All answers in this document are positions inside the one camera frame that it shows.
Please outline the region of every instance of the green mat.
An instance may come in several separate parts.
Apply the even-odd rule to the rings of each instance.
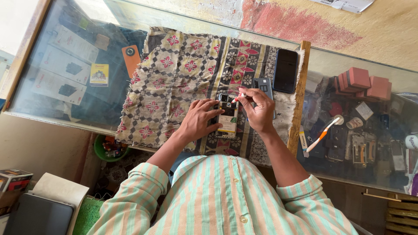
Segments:
[[[76,224],[74,225],[73,235],[86,235],[90,228],[100,218],[100,208],[103,202],[96,199],[85,197],[80,206],[80,211],[77,215]]]

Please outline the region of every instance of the glass display counter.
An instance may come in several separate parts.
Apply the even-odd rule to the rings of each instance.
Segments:
[[[39,30],[35,30],[37,37],[28,48],[28,57],[22,66],[18,84],[14,86],[13,82],[5,81],[0,94],[0,98],[4,98],[3,91],[7,91],[8,87],[13,91],[5,112],[105,135],[115,134],[129,87],[130,75],[125,66],[123,50],[135,45],[141,52],[150,26],[164,26],[185,33],[231,36],[288,49],[300,46],[298,43],[130,1],[104,0],[103,4],[89,0],[42,2],[48,5],[45,8],[46,15],[43,21],[39,21],[41,24],[34,26]],[[107,65],[94,72],[100,74],[108,71],[109,77],[92,83],[88,78],[95,64]],[[364,121],[362,127],[353,130],[349,130],[346,123],[355,117],[353,109],[363,100],[337,95],[333,84],[333,76],[351,67],[366,69],[371,76],[384,77],[392,83],[390,100],[365,101],[373,114]],[[344,117],[342,127],[347,135],[345,138],[337,137],[337,147],[331,147],[333,156],[339,158],[329,157],[330,141],[325,143],[329,138],[327,135],[318,144],[322,152],[316,153],[317,156],[311,153],[306,158],[300,149],[298,159],[302,165],[319,177],[405,192],[404,186],[408,185],[409,178],[416,172],[414,167],[417,160],[414,157],[417,155],[406,149],[405,138],[410,133],[418,132],[418,126],[415,125],[418,96],[413,94],[417,92],[418,73],[316,48],[311,49],[308,69],[301,122],[307,141],[315,141],[318,132],[333,118],[335,103],[340,106],[338,110]],[[40,81],[48,86],[40,87]],[[51,93],[51,88],[57,86],[60,87],[57,94]],[[346,157],[345,148],[352,152],[347,147],[347,139],[349,143],[351,141],[351,137],[347,138],[349,131],[363,137],[366,133],[374,136],[373,162],[367,161],[357,166],[350,156]],[[401,153],[404,169],[398,166]]]

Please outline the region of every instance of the green bucket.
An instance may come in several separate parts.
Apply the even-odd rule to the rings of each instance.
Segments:
[[[127,148],[125,153],[120,156],[119,158],[113,158],[113,157],[106,157],[105,155],[105,149],[103,147],[103,142],[105,141],[106,136],[105,135],[97,135],[94,144],[93,144],[93,148],[94,148],[94,152],[96,153],[96,155],[107,162],[115,162],[115,161],[119,161],[120,159],[122,159],[123,157],[126,156],[126,154],[129,153],[129,151],[131,150],[131,148]]]

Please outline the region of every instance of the drawer handle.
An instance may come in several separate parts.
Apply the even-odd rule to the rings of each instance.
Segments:
[[[386,200],[392,200],[392,201],[397,201],[397,202],[401,202],[402,201],[402,200],[398,199],[398,195],[397,194],[395,194],[395,198],[382,197],[382,196],[377,196],[377,195],[369,194],[369,189],[366,189],[366,192],[362,193],[362,195],[371,196],[371,197],[378,197],[378,198],[382,198],[382,199],[386,199]]]

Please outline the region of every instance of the phone camera module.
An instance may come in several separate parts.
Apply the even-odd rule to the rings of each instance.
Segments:
[[[228,102],[228,95],[222,94],[221,95],[221,102]]]

